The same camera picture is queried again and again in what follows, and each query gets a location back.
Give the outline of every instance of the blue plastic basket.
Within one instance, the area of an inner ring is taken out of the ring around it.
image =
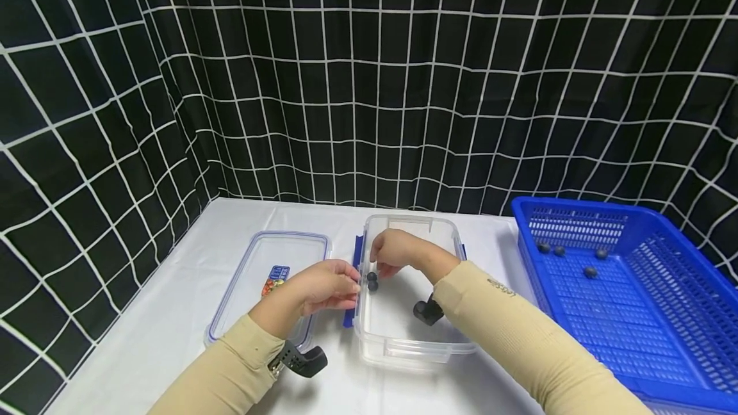
[[[540,309],[623,385],[660,411],[738,413],[738,292],[669,220],[581,200],[518,197],[512,208]],[[539,253],[543,242],[565,256]]]

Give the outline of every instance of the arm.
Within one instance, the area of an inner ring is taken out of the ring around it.
[[[546,414],[651,415],[576,339],[470,261],[402,235],[400,252],[394,253],[390,238],[378,247],[375,242],[372,250],[380,277],[397,273],[398,264],[421,270],[451,323],[499,362]],[[390,251],[383,256],[385,247]],[[412,253],[407,247],[414,247]]]
[[[302,315],[356,306],[359,273],[325,260],[298,273],[243,315],[177,377],[149,415],[243,415],[276,381],[267,365]]]

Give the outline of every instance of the plastic container lid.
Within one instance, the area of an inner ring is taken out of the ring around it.
[[[435,370],[452,355],[466,355],[477,347],[442,318],[432,327],[413,315],[414,304],[427,300],[433,287],[417,270],[405,268],[392,279],[379,281],[377,292],[369,292],[366,274],[375,270],[369,263],[374,238],[387,229],[402,229],[466,259],[456,225],[441,218],[404,215],[373,215],[364,229],[361,251],[361,293],[354,311],[354,329],[361,340],[361,357],[370,364],[398,370]]]
[[[242,315],[251,310],[267,288],[327,258],[331,242],[322,234],[293,231],[261,231],[251,239],[246,254],[233,274],[213,321],[205,331],[205,346],[223,336]],[[288,338],[303,351],[310,345],[312,316],[301,318]]]

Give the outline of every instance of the sleeve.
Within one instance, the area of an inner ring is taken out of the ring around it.
[[[248,314],[177,377],[150,415],[243,415],[272,387],[267,364],[284,346]]]
[[[433,298],[546,414],[652,415],[576,339],[470,261],[438,281]]]

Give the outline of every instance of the table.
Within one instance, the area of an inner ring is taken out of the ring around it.
[[[147,281],[47,413],[145,414],[204,350],[205,327],[255,232],[320,232],[331,239],[333,258],[351,260],[356,235],[375,214],[435,215],[455,222],[469,259],[523,297],[533,298],[512,218],[218,198]],[[313,343],[324,348],[329,366],[310,380],[283,372],[249,415],[543,413],[482,352],[437,375],[368,366],[359,357],[358,337],[341,326],[342,319],[340,312],[316,317]]]

